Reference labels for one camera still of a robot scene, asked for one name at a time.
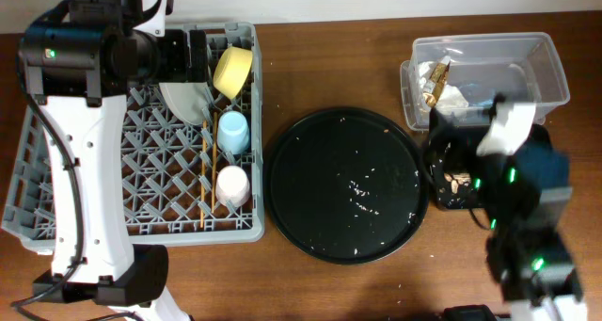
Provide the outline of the wooden chopstick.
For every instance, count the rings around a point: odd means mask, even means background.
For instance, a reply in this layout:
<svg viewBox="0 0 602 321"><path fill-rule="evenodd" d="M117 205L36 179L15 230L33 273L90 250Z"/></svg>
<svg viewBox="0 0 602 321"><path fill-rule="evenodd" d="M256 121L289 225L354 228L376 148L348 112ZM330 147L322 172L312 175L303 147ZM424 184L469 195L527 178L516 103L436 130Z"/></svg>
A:
<svg viewBox="0 0 602 321"><path fill-rule="evenodd" d="M216 176L217 176L217 128L218 128L218 113L213 113L213 146L212 146L212 193L211 193L211 213L214 214L216 203Z"/></svg>
<svg viewBox="0 0 602 321"><path fill-rule="evenodd" d="M201 133L202 133L202 131L206 127L207 127L207 121L204 120L203 123L202 123ZM207 143L206 143L205 137L203 137L202 134L201 134L201 137L202 137L202 149L201 149L201 156L202 156L206 152ZM202 179L205 178L205 173L206 173L206 165L205 165L205 163L204 163L204 161L202 160L202 157L201 157L201 173L200 173L200 177ZM206 193L206 191L205 191L204 184L201 182L200 203L204 203L205 202L205 193ZM199 226L200 226L200 228L203 231L204 231L204 222L205 222L205 213L204 213L203 208L200 207L200 224L199 224Z"/></svg>

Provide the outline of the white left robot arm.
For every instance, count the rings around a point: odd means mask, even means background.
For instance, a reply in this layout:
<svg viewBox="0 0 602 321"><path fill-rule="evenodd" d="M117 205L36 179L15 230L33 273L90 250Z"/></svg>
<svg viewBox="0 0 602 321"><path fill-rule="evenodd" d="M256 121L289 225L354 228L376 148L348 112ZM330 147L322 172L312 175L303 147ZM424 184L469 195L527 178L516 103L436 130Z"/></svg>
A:
<svg viewBox="0 0 602 321"><path fill-rule="evenodd" d="M16 69L46 135L56 232L52 266L12 303L17 313L90 300L111 318L186 318L166 286L166 247L129 237L121 173L127 95L160 70L172 9L173 0L62 0L24 31Z"/></svg>

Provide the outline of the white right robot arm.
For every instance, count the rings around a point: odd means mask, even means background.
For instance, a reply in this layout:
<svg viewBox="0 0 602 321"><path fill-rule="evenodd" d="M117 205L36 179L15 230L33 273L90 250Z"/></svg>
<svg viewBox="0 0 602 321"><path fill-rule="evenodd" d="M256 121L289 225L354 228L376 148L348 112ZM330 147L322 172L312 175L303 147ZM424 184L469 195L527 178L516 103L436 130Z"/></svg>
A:
<svg viewBox="0 0 602 321"><path fill-rule="evenodd" d="M558 231L573 189L568 157L533 125L512 155L471 160L474 193L490 220L486 261L514 320L585 320L578 270Z"/></svg>

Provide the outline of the gold snack wrapper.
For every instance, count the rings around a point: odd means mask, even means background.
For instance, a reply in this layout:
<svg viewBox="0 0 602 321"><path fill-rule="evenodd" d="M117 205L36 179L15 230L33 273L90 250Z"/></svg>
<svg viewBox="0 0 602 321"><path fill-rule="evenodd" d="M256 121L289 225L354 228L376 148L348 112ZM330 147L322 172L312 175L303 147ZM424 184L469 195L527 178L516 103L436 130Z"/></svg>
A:
<svg viewBox="0 0 602 321"><path fill-rule="evenodd" d="M435 64L429 77L426 79L426 82L422 87L422 95L425 103L429 107L434 107L438 102L447 82L450 65L451 58L449 56L444 56Z"/></svg>

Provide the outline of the food scraps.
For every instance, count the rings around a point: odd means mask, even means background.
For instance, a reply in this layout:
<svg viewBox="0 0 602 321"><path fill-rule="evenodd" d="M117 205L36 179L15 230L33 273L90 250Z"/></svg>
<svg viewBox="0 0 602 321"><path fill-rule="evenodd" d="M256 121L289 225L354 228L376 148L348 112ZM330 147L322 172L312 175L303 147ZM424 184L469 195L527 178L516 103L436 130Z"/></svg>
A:
<svg viewBox="0 0 602 321"><path fill-rule="evenodd" d="M452 194L458 194L461 188L468 188L472 183L472 177L467 172L443 174L445 185L448 186Z"/></svg>

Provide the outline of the grey round plate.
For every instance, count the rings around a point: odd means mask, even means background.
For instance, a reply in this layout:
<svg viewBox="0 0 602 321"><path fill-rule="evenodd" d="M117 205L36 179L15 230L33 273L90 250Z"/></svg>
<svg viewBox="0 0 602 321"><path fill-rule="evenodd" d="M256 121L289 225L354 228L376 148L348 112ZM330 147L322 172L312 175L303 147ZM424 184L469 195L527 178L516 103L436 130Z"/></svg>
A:
<svg viewBox="0 0 602 321"><path fill-rule="evenodd" d="M178 120L191 125L210 121L213 96L207 83L160 83L159 89Z"/></svg>

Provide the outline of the yellow bowl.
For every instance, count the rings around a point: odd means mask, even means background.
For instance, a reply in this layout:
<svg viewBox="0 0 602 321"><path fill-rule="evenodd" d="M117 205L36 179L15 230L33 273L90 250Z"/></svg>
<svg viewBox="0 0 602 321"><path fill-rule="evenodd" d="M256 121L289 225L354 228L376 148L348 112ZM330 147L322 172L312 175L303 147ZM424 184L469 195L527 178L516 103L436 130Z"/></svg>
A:
<svg viewBox="0 0 602 321"><path fill-rule="evenodd" d="M219 58L216 65L214 87L225 97L233 100L243 88L252 68L251 50L231 46Z"/></svg>

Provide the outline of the pink plastic cup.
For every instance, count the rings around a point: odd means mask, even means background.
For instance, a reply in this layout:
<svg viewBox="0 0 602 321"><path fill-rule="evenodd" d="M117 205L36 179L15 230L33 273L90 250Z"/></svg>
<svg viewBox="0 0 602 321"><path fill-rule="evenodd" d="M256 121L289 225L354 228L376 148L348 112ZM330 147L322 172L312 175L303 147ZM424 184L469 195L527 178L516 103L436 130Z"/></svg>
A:
<svg viewBox="0 0 602 321"><path fill-rule="evenodd" d="M250 181L242 168L226 166L218 172L215 193L221 204L230 202L235 207L243 206L249 199L250 190Z"/></svg>

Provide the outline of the white tissue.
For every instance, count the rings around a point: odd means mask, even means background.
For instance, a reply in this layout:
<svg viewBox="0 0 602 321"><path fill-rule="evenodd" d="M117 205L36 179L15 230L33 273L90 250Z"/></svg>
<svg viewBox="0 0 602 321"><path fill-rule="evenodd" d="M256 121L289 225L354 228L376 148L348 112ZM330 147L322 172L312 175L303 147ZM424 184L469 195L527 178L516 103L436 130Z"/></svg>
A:
<svg viewBox="0 0 602 321"><path fill-rule="evenodd" d="M468 101L459 88L446 85L437 100L431 93L423 92L422 95L425 103L429 107L435 108L440 114L458 121L466 119Z"/></svg>
<svg viewBox="0 0 602 321"><path fill-rule="evenodd" d="M420 90L424 89L430 75L434 71L437 63L435 61L421 62L418 66Z"/></svg>

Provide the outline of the blue plastic cup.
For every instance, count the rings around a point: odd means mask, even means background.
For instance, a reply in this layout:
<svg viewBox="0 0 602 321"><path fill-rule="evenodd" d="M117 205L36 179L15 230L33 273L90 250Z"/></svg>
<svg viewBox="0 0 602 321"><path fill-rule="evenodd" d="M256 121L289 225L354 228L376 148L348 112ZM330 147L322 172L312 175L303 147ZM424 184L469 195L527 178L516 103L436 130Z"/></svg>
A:
<svg viewBox="0 0 602 321"><path fill-rule="evenodd" d="M233 155L245 153L250 147L250 129L244 114L227 111L219 119L217 146Z"/></svg>

